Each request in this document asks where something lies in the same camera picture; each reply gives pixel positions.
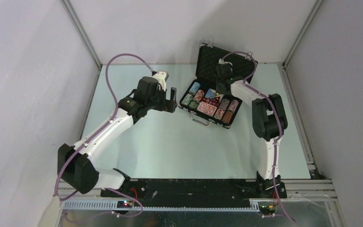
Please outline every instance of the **open black briefcase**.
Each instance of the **open black briefcase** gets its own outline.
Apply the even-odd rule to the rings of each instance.
[[[219,59],[228,53],[210,44],[202,44],[199,49],[195,79],[179,102],[179,107],[188,111],[193,121],[207,127],[215,123],[229,129],[242,104],[241,99],[232,95],[216,93],[216,66]],[[244,56],[232,54],[225,58],[225,61],[233,64],[234,76],[244,78],[254,71],[254,63]],[[208,123],[195,119],[195,115],[207,120]]]

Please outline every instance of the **white table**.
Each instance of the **white table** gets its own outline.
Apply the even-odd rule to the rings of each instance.
[[[153,65],[169,72],[167,87],[177,88],[180,100],[195,75],[195,64]],[[102,123],[114,109],[114,101],[101,71],[83,136]],[[112,65],[109,78],[118,100],[151,76],[144,65]],[[279,93],[288,127],[280,145],[282,178],[309,179],[309,171],[292,111],[276,64],[260,64],[251,82],[264,93]],[[151,110],[119,136],[99,157],[99,168],[118,168],[134,178],[256,178],[259,138],[252,129],[251,109],[243,104],[230,129],[209,128],[190,119],[180,108],[174,113]]]

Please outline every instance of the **gray wall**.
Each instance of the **gray wall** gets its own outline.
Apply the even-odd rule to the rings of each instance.
[[[0,226],[36,226],[96,67],[60,1],[0,0]]]
[[[325,1],[287,72],[317,164],[363,226],[363,0]]]

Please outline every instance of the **floor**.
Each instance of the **floor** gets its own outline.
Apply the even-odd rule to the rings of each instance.
[[[153,65],[169,73],[167,87],[177,88],[180,100],[194,79],[195,64]],[[104,74],[99,77],[83,135],[88,135],[114,109]],[[112,65],[111,86],[122,99],[150,76],[144,65]],[[276,64],[260,64],[251,82],[264,93],[279,93],[285,105],[288,128],[280,145],[282,178],[309,179],[304,152]],[[151,110],[147,116],[120,135],[100,156],[98,168],[118,168],[135,178],[256,178],[260,153],[259,138],[252,130],[251,109],[242,105],[230,129],[203,127],[190,114]]]

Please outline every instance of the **perforated metal strip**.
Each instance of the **perforated metal strip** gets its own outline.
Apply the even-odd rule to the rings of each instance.
[[[130,210],[130,208],[117,208],[118,200],[68,200],[65,202],[64,210]],[[146,211],[237,211],[237,212],[258,212],[258,202],[250,201],[251,207],[248,208],[172,208],[172,207],[144,207]]]

